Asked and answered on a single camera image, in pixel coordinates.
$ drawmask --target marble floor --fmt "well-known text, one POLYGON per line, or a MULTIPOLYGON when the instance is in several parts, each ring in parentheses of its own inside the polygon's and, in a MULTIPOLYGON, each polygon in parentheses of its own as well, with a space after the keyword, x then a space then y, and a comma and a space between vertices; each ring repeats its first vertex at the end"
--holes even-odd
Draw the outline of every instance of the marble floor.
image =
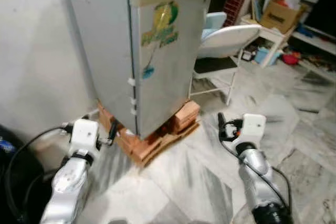
MULTIPOLYGON (((227 78, 193 86, 219 86, 227 78)), ((335 90, 299 66, 278 62, 261 69, 242 62, 230 105, 220 92, 194 96, 202 108, 200 127, 148 167, 135 167, 117 145, 103 149, 78 223, 253 223, 238 162, 218 141, 218 112, 228 120, 264 114, 265 136, 258 145, 291 181, 296 223, 334 223, 335 90)))

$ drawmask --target cardboard box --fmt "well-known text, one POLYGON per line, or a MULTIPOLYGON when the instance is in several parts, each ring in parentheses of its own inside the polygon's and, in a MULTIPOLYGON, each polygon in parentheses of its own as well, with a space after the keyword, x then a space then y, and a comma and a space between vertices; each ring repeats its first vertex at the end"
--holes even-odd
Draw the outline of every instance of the cardboard box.
POLYGON ((290 9, 271 0, 261 18, 260 24, 267 28, 276 27, 285 34, 292 26, 299 21, 304 7, 299 10, 290 9))

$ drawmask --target refrigerator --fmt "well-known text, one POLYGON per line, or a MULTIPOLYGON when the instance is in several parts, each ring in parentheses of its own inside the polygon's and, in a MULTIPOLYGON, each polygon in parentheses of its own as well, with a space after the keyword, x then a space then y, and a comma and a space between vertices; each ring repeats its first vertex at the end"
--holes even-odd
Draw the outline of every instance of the refrigerator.
POLYGON ((103 106, 140 139, 188 98, 210 0, 71 0, 103 106))

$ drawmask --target chair seat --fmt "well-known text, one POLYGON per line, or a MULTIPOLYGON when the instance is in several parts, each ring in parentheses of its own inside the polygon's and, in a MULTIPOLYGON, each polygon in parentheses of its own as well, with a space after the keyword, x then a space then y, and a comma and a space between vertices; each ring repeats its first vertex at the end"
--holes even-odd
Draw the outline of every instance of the chair seat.
POLYGON ((219 72, 236 72, 237 64, 231 57, 197 59, 194 67, 195 78, 206 78, 219 72))

